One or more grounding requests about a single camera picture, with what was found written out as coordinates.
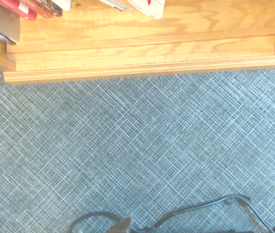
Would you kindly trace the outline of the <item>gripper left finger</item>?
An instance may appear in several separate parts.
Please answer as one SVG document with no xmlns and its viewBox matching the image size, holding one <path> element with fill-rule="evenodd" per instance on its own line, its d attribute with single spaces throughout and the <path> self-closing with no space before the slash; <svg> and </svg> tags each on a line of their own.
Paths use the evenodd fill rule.
<svg viewBox="0 0 275 233">
<path fill-rule="evenodd" d="M 133 225 L 133 218 L 126 217 L 122 221 L 113 226 L 113 232 L 116 233 L 130 233 Z"/>
</svg>

